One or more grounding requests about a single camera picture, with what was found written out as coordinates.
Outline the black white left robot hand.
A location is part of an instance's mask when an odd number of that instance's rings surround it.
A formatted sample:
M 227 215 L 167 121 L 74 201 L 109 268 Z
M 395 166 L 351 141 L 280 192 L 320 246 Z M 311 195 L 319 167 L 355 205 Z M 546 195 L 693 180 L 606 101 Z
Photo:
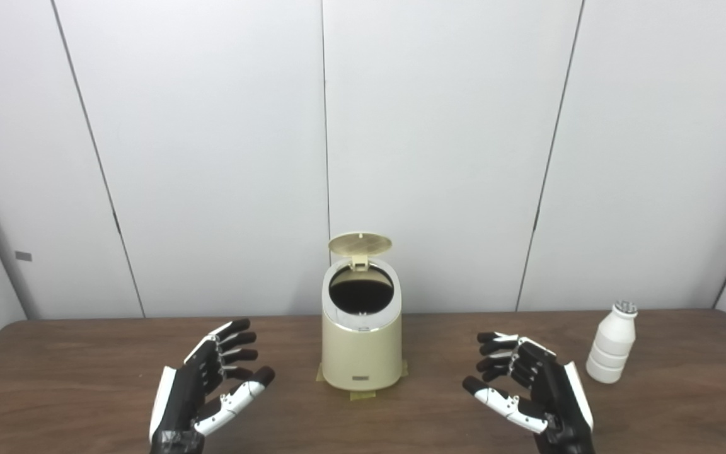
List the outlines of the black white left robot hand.
M 247 408 L 274 381 L 275 371 L 237 366 L 258 351 L 250 319 L 211 330 L 178 368 L 164 367 L 149 423 L 151 453 L 202 453 L 205 439 Z

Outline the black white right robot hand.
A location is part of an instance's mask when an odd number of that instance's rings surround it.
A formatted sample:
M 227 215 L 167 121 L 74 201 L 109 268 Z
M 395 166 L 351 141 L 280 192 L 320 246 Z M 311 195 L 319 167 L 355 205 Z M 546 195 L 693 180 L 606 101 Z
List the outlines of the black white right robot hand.
M 539 453 L 594 453 L 594 419 L 573 361 L 519 334 L 480 332 L 480 377 L 462 387 L 481 404 L 532 433 Z

